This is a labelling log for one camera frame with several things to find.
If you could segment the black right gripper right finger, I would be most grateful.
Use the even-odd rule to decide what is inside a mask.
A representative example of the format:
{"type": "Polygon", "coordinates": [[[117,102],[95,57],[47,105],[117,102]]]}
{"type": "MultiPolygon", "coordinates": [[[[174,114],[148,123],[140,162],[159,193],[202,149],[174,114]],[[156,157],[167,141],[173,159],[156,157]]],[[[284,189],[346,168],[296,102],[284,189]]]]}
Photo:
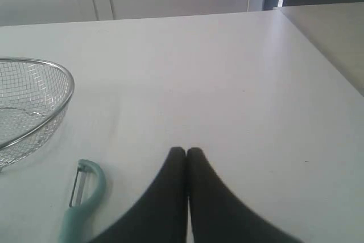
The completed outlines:
{"type": "Polygon", "coordinates": [[[187,169],[194,242],[300,242],[241,202],[199,147],[187,151],[187,169]]]}

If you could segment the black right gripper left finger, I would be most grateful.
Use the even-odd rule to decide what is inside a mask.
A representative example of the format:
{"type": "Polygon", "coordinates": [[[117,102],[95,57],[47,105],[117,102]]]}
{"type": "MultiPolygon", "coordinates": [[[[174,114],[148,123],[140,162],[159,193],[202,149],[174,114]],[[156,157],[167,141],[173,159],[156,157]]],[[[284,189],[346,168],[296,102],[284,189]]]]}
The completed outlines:
{"type": "Polygon", "coordinates": [[[144,194],[92,242],[186,242],[187,216],[187,156],[173,147],[144,194]]]}

